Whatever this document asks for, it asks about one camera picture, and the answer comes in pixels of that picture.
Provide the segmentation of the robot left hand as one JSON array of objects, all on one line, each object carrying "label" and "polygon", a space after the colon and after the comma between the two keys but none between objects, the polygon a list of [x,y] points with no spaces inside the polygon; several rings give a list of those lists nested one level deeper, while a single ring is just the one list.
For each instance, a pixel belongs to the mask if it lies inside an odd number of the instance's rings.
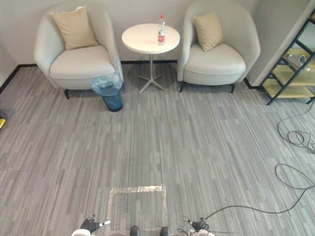
[{"label": "robot left hand", "polygon": [[95,222],[95,214],[91,214],[89,217],[85,219],[85,221],[81,224],[81,229],[88,230],[90,233],[93,233],[97,229],[101,227],[105,227],[111,223],[110,220],[105,220],[103,222]]}]

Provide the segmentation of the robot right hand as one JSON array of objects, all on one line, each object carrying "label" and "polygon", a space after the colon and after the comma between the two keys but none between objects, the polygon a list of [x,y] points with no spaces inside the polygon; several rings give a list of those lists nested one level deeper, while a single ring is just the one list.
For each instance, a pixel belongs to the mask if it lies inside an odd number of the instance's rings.
[{"label": "robot right hand", "polygon": [[187,217],[183,217],[183,220],[188,223],[189,225],[191,225],[191,227],[194,229],[194,231],[198,232],[200,230],[208,230],[209,229],[209,225],[208,223],[206,223],[204,221],[204,219],[201,217],[201,219],[199,221],[192,221]]}]

